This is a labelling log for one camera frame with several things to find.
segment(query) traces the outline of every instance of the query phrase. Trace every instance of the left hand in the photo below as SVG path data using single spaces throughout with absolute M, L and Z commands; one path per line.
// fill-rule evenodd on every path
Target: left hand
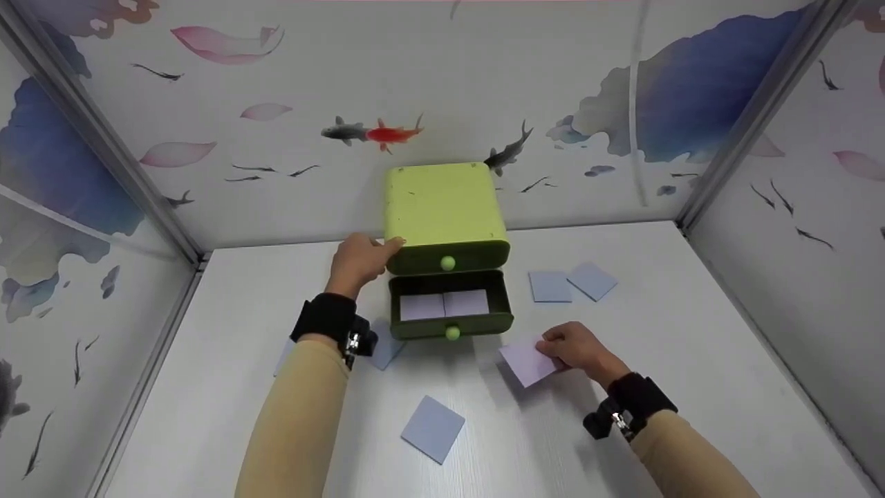
M 338 245 L 326 292 L 355 300 L 363 285 L 384 274 L 388 260 L 405 245 L 400 237 L 384 245 L 364 233 L 352 233 Z

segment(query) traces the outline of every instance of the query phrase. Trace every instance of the human hand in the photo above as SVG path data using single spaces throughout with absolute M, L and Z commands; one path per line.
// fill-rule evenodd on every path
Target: human hand
M 326 292 L 355 300 L 363 285 L 384 273 L 384 265 L 404 244 L 405 240 L 400 237 L 381 245 L 364 233 L 350 234 L 338 245 L 332 258 Z
M 563 323 L 544 332 L 535 349 L 563 368 L 584 370 L 606 391 L 612 382 L 630 373 L 630 368 L 580 322 Z

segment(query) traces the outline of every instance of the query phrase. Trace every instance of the red fish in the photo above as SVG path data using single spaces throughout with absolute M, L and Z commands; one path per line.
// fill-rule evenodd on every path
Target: red fish
M 405 144 L 410 138 L 424 131 L 423 128 L 419 127 L 421 124 L 421 116 L 423 115 L 424 113 L 418 116 L 418 121 L 415 123 L 415 129 L 405 129 L 403 127 L 387 128 L 384 125 L 384 121 L 379 118 L 378 128 L 367 131 L 366 138 L 381 144 L 381 150 L 383 152 L 392 154 L 393 152 L 389 149 L 390 144 Z

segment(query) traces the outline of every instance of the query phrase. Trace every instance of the wall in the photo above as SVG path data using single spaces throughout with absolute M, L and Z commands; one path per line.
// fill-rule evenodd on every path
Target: wall
M 4 498 L 86 494 L 189 280 L 172 254 L 0 45 Z
M 884 4 L 837 32 L 768 126 L 774 157 L 746 159 L 691 233 L 880 488 Z
M 511 228 L 673 217 L 806 3 L 27 2 L 206 248 L 380 231 L 385 169 L 451 161 Z

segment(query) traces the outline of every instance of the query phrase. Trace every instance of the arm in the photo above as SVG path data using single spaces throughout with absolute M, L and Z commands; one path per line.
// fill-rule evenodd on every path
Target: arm
M 338 246 L 326 292 L 355 300 L 403 243 L 379 245 L 351 235 Z M 258 414 L 236 498 L 322 496 L 349 374 L 331 338 L 304 334 L 298 340 Z
M 545 332 L 536 345 L 562 369 L 584 370 L 605 391 L 630 368 L 577 322 Z M 669 410 L 659 411 L 630 443 L 661 493 L 668 497 L 758 497 L 728 459 L 688 422 Z

